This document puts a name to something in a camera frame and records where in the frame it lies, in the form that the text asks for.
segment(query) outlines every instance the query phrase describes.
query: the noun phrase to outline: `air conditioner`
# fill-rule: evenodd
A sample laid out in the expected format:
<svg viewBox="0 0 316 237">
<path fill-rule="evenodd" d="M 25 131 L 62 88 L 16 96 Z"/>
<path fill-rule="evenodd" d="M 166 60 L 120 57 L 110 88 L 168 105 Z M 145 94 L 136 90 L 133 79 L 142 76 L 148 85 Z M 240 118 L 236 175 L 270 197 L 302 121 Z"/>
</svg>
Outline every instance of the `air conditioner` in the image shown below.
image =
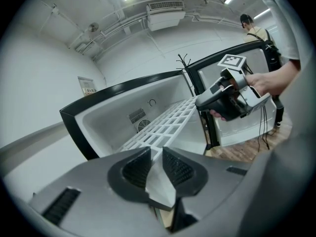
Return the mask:
<svg viewBox="0 0 316 237">
<path fill-rule="evenodd" d="M 153 2 L 147 5 L 147 24 L 151 31 L 177 26 L 186 12 L 182 1 Z"/>
</svg>

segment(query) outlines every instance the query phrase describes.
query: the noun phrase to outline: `open refrigerator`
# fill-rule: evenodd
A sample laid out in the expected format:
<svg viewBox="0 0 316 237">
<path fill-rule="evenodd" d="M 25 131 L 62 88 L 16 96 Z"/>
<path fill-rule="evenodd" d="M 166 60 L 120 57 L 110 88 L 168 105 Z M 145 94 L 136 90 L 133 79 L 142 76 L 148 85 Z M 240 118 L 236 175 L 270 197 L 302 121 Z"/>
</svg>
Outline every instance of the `open refrigerator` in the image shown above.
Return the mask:
<svg viewBox="0 0 316 237">
<path fill-rule="evenodd" d="M 219 78 L 223 68 L 217 63 L 226 54 L 246 56 L 254 73 L 269 71 L 264 43 L 245 43 L 190 64 L 187 72 L 191 82 L 182 71 L 138 78 L 81 98 L 63 108 L 60 114 L 72 139 L 88 160 L 150 147 L 152 168 L 146 191 L 158 207 L 171 209 L 175 203 L 175 189 L 162 168 L 163 147 L 203 155 L 206 149 L 214 146 L 255 138 L 259 136 L 260 123 L 264 125 L 260 111 L 226 122 L 196 109 L 198 95 Z M 266 104 L 266 110 L 267 131 L 270 131 L 276 117 L 272 100 Z"/>
</svg>

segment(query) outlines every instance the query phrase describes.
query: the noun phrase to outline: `white sleeve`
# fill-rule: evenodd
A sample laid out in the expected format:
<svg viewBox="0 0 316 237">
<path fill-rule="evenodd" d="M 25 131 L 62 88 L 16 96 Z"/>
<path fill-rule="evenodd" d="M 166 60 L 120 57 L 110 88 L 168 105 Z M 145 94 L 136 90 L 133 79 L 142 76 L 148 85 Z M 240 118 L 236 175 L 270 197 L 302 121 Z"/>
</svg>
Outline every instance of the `white sleeve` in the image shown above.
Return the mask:
<svg viewBox="0 0 316 237">
<path fill-rule="evenodd" d="M 279 28 L 279 34 L 283 42 L 282 56 L 288 59 L 299 60 L 300 56 L 295 36 L 279 6 L 276 4 L 274 0 L 262 1 L 270 9 L 273 18 L 276 21 L 276 25 Z"/>
</svg>

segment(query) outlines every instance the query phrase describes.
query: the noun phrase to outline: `white grid rack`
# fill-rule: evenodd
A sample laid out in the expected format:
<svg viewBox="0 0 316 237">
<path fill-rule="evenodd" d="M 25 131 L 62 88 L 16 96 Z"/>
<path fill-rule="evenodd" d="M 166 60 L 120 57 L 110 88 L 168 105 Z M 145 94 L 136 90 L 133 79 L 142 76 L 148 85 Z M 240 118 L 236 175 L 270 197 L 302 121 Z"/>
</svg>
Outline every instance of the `white grid rack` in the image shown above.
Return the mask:
<svg viewBox="0 0 316 237">
<path fill-rule="evenodd" d="M 155 161 L 161 154 L 162 147 L 169 146 L 174 141 L 195 112 L 196 98 L 192 97 L 172 104 L 168 110 L 124 143 L 118 152 L 151 147 L 152 152 L 154 152 L 152 155 L 156 153 L 153 157 L 153 161 Z"/>
</svg>

